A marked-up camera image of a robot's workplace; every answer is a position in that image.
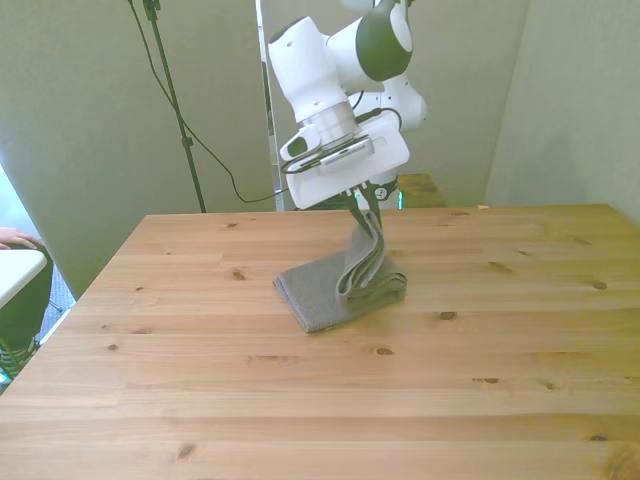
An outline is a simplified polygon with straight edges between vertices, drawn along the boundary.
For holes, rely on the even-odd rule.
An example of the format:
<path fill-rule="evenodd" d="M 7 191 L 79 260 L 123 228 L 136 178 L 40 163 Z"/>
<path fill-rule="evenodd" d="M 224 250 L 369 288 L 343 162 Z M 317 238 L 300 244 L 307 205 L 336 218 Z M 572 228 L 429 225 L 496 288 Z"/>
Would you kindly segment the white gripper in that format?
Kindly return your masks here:
<path fill-rule="evenodd" d="M 383 226 L 376 188 L 369 182 L 409 160 L 407 144 L 398 130 L 397 116 L 385 114 L 366 122 L 354 139 L 335 148 L 313 153 L 286 167 L 289 192 L 296 207 L 308 209 L 343 192 L 343 202 L 360 227 L 369 228 L 368 217 Z M 360 197 L 365 206 L 360 207 Z"/>

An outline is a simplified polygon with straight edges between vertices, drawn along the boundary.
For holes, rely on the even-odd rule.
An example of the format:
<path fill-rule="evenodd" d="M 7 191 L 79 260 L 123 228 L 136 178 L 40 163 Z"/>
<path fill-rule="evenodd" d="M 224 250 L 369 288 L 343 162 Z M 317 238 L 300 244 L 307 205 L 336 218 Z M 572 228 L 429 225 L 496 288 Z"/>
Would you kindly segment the person's bare hand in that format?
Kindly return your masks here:
<path fill-rule="evenodd" d="M 32 235 L 22 232 L 16 228 L 0 228 L 0 249 L 10 250 L 13 248 L 27 248 L 37 250 L 41 241 Z"/>

